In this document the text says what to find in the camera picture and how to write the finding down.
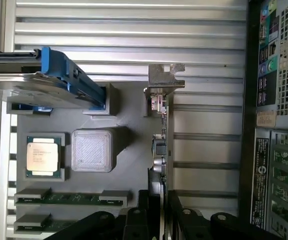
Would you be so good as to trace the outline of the green RAM stick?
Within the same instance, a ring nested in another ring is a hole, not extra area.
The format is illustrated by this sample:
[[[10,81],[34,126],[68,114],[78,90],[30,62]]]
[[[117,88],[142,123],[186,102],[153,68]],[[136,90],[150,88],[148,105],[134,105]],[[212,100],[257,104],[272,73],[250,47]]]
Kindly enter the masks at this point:
[[[17,231],[22,232],[58,232],[74,224],[76,221],[73,220],[58,220],[53,219],[45,223],[42,223],[41,226],[18,226]]]
[[[20,197],[17,205],[83,205],[83,206],[118,206],[122,200],[100,200],[98,194],[88,193],[50,193],[41,198]]]

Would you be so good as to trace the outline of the grey printed parts rack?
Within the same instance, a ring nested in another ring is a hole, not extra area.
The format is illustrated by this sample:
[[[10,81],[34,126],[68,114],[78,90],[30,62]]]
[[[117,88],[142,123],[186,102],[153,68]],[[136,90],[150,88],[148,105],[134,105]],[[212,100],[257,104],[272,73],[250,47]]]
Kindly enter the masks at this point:
[[[138,191],[147,188],[147,169],[152,165],[152,135],[161,130],[159,116],[144,114],[145,84],[117,82],[121,99],[116,116],[90,116],[80,109],[55,109],[49,116],[19,115],[17,118],[17,179],[18,191],[24,189],[50,189],[57,193],[95,193],[127,191],[128,206],[137,203]],[[80,172],[71,169],[70,145],[65,147],[65,181],[54,179],[30,180],[25,177],[26,139],[31,133],[65,133],[70,139],[77,129],[127,127],[133,136],[132,143],[117,157],[116,167],[109,173]]]

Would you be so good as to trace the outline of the silver CPU chip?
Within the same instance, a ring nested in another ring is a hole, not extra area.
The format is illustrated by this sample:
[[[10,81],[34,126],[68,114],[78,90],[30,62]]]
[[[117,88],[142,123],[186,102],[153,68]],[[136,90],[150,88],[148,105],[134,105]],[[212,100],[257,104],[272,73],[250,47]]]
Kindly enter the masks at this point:
[[[27,137],[26,174],[29,177],[54,177],[60,174],[60,139]]]

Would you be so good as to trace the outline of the beige label sticker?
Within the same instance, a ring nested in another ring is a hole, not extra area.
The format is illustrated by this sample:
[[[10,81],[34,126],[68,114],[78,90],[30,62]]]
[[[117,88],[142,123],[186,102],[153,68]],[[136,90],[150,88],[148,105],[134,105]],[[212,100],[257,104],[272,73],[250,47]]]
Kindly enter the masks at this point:
[[[276,126],[276,111],[259,111],[256,114],[256,126],[264,128],[273,128]]]

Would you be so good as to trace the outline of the computer case rear panel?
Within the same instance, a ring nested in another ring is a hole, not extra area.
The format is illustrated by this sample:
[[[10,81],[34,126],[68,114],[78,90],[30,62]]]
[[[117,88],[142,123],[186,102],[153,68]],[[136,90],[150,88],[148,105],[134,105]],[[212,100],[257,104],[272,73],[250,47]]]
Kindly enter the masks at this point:
[[[260,111],[276,126],[256,126]],[[288,240],[288,0],[247,0],[238,215]]]

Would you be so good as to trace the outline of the disk drive with blue caddy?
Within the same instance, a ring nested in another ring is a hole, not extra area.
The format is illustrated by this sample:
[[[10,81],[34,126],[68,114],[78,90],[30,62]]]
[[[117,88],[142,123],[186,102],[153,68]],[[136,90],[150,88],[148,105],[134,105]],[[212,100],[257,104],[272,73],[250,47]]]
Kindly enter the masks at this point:
[[[11,110],[49,114],[55,108],[102,111],[106,90],[63,52],[0,52],[0,100]]]

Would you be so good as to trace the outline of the aluminium frame profile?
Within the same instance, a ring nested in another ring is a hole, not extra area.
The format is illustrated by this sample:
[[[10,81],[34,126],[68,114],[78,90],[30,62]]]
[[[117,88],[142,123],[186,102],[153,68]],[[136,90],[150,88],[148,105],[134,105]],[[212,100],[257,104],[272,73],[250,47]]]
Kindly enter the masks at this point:
[[[15,24],[16,0],[0,0],[0,51],[14,51]]]

